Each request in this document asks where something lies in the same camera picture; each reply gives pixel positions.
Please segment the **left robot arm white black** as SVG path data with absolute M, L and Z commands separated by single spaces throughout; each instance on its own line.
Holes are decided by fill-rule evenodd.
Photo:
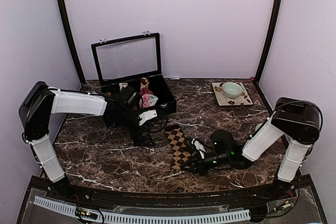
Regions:
M 53 191 L 63 201 L 74 197 L 74 189 L 66 183 L 67 176 L 57 158 L 49 137 L 49 121 L 54 114 L 101 116 L 107 123 L 126 127 L 135 146 L 153 144 L 145 123 L 157 117 L 155 109 L 141 108 L 142 97 L 132 87 L 106 93 L 67 91 L 38 81 L 21 106 L 19 118 L 23 125 L 22 140 L 30 145 L 37 164 L 54 184 Z

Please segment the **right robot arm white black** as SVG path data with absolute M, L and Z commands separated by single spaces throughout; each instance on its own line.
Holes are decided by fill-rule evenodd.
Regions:
M 210 135 L 214 151 L 206 153 L 201 142 L 193 140 L 197 150 L 195 170 L 200 175 L 219 165 L 234 169 L 247 169 L 257 161 L 278 139 L 290 139 L 285 157 L 277 172 L 277 181 L 268 188 L 273 200 L 288 191 L 297 170 L 305 162 L 323 126 L 323 114 L 314 103 L 290 98 L 279 98 L 270 117 L 259 125 L 243 146 L 238 146 L 230 132 L 217 130 Z

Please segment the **black glass-lid storage box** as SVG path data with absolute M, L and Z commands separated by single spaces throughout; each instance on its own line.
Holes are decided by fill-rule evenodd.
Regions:
M 126 82 L 140 93 L 140 79 L 148 79 L 148 89 L 158 97 L 149 109 L 155 109 L 158 116 L 145 125 L 152 133 L 163 130 L 168 115 L 176 112 L 176 99 L 162 75 L 160 34 L 102 39 L 91 50 L 102 92 L 117 93 L 119 83 Z

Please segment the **brown argyle sock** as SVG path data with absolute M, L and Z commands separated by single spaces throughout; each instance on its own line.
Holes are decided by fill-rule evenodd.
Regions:
M 186 137 L 182 128 L 170 125 L 164 129 L 165 136 L 172 150 L 171 169 L 180 171 L 192 170 L 193 148 L 190 146 L 190 138 Z

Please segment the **pink mint patterned sock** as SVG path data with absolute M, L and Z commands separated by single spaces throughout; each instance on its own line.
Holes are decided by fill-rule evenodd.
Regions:
M 140 108 L 149 108 L 155 106 L 158 102 L 158 97 L 152 94 L 144 94 L 139 101 Z

